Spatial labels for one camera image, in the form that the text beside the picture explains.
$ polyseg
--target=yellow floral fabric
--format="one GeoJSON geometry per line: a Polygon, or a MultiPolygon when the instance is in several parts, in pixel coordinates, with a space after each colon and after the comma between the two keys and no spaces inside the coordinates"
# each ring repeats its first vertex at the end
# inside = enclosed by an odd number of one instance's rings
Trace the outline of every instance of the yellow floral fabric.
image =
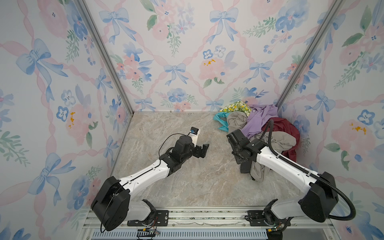
{"type": "Polygon", "coordinates": [[[228,105],[228,106],[220,109],[220,112],[225,112],[225,113],[230,113],[230,112],[234,112],[234,111],[244,112],[248,117],[249,114],[251,113],[251,108],[248,105],[246,105],[244,102],[237,101],[231,105],[228,105]]]}

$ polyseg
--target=purple shirt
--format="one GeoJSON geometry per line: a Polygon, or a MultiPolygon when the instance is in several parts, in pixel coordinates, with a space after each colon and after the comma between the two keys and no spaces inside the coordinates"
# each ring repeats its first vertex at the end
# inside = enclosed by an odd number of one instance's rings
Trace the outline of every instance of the purple shirt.
{"type": "Polygon", "coordinates": [[[247,118],[247,124],[241,129],[241,132],[247,138],[262,132],[262,127],[270,118],[277,116],[277,107],[271,105],[252,105],[252,111],[247,118]]]}

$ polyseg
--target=metal frame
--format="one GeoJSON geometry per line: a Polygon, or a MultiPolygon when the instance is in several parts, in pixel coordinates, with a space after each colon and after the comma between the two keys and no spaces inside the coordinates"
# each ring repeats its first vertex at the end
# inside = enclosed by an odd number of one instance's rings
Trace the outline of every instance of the metal frame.
{"type": "Polygon", "coordinates": [[[112,79],[113,83],[115,84],[115,86],[116,86],[116,88],[117,88],[117,90],[121,96],[122,102],[124,103],[125,107],[128,109],[129,115],[132,117],[133,116],[133,109],[132,109],[131,105],[129,104],[127,94],[125,93],[124,88],[121,85],[119,77],[117,76],[116,71],[113,68],[113,63],[112,63],[112,61],[108,55],[108,51],[107,51],[103,41],[101,40],[100,33],[96,28],[96,25],[95,25],[93,18],[89,12],[87,4],[85,3],[84,0],[75,0],[74,3],[80,12],[81,17],[83,18],[83,20],[86,24],[86,27],[88,28],[90,34],[92,35],[93,42],[95,43],[95,46],[99,50],[99,53],[105,62],[105,67],[107,68],[107,70],[111,76],[111,79],[112,79]]]}
{"type": "MultiPolygon", "coordinates": [[[[176,229],[263,229],[269,227],[251,227],[244,219],[248,210],[263,210],[264,206],[254,207],[159,207],[158,210],[169,210],[168,226],[158,227],[165,230],[176,229]]],[[[116,229],[139,229],[142,227],[127,227],[126,221],[116,229]]],[[[296,217],[287,228],[323,229],[328,239],[339,240],[330,219],[323,223],[315,222],[308,217],[296,217]]],[[[100,231],[100,220],[90,211],[81,230],[78,240],[91,239],[94,231],[100,231]]]]}
{"type": "Polygon", "coordinates": [[[324,17],[323,23],[319,26],[318,30],[313,36],[313,40],[309,44],[308,48],[305,50],[303,57],[301,58],[299,64],[297,65],[297,68],[291,75],[291,79],[289,80],[289,82],[283,89],[283,92],[281,93],[279,99],[277,100],[276,107],[280,108],[284,104],[285,99],[290,94],[292,88],[297,82],[297,79],[300,77],[301,73],[305,69],[305,66],[310,61],[311,57],[313,56],[314,52],[319,46],[320,41],[323,39],[323,37],[325,37],[326,31],[328,31],[329,28],[331,27],[333,21],[337,17],[337,13],[341,9],[344,2],[345,0],[333,1],[330,9],[328,10],[326,16],[324,17]]]}

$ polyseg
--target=vent grille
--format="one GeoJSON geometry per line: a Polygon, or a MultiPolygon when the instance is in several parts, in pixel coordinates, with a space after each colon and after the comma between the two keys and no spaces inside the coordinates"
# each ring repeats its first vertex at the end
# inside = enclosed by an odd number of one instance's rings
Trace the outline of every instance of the vent grille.
{"type": "MultiPolygon", "coordinates": [[[[159,229],[160,234],[153,239],[267,239],[265,229],[159,229]]],[[[115,229],[100,233],[94,230],[92,240],[150,239],[150,233],[137,232],[137,229],[115,229]]]]}

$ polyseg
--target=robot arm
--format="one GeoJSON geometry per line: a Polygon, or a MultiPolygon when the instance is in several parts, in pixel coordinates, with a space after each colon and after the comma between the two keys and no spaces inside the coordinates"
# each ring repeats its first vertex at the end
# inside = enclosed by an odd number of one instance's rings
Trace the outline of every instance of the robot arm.
{"type": "Polygon", "coordinates": [[[270,142],[273,129],[272,119],[269,121],[268,126],[270,127],[268,143],[259,139],[250,142],[240,130],[228,134],[228,141],[233,149],[232,154],[235,155],[238,163],[254,161],[269,167],[299,188],[302,195],[292,199],[272,200],[264,208],[263,218],[253,220],[264,220],[270,226],[282,223],[283,219],[299,216],[308,216],[317,222],[324,222],[327,218],[352,220],[356,215],[355,207],[348,197],[335,187],[334,177],[327,172],[319,174],[316,171],[304,168],[275,152],[270,142]],[[349,216],[330,215],[338,202],[338,195],[350,207],[351,213],[349,216]]]}
{"type": "Polygon", "coordinates": [[[130,202],[130,198],[179,170],[190,157],[204,158],[209,144],[197,145],[199,133],[199,129],[192,127],[187,136],[181,136],[175,146],[153,164],[130,176],[119,180],[112,176],[104,182],[91,208],[107,231],[115,229],[123,221],[136,220],[142,225],[153,222],[156,209],[152,204],[147,200],[130,202]]]}

